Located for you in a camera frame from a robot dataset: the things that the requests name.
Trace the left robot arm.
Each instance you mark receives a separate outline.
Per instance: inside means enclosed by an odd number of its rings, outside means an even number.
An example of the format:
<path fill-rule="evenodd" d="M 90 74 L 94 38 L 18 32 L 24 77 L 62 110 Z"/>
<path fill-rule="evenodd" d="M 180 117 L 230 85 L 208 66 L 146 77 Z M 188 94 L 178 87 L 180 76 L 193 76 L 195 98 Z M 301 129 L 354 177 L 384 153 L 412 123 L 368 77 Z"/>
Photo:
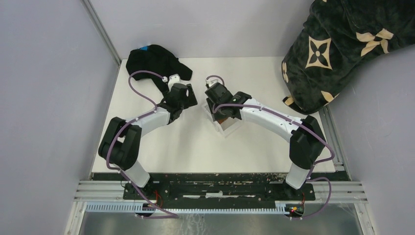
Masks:
<path fill-rule="evenodd" d="M 183 110 L 197 105 L 191 84 L 175 83 L 167 96 L 150 111 L 127 121 L 119 117 L 110 120 L 103 135 L 98 155 L 107 163 L 115 165 L 136 185 L 140 198 L 148 199 L 154 193 L 149 183 L 150 174 L 138 161 L 141 138 L 159 127 L 167 126 L 179 118 Z"/>

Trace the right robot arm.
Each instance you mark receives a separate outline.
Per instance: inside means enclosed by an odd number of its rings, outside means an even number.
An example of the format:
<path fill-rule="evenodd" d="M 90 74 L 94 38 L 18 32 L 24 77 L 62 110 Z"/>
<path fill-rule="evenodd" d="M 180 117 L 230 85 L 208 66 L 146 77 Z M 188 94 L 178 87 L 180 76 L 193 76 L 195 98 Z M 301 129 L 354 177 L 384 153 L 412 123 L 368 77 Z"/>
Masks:
<path fill-rule="evenodd" d="M 251 122 L 289 143 L 292 163 L 282 192 L 289 200 L 297 199 L 326 144 L 318 121 L 313 116 L 300 118 L 281 113 L 244 92 L 232 94 L 220 82 L 209 82 L 206 87 L 207 105 L 214 122 L 221 123 L 230 118 Z"/>

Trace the brown leather card holder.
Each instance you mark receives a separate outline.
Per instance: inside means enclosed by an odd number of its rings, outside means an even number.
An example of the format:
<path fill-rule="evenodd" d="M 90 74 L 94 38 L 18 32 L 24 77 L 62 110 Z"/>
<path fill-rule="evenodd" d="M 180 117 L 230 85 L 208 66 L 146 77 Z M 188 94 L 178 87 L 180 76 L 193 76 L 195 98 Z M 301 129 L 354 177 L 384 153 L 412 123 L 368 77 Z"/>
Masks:
<path fill-rule="evenodd" d="M 220 119 L 220 120 L 218 120 L 217 122 L 220 124 L 220 125 L 222 125 L 225 121 L 227 120 L 227 118 L 226 119 Z"/>

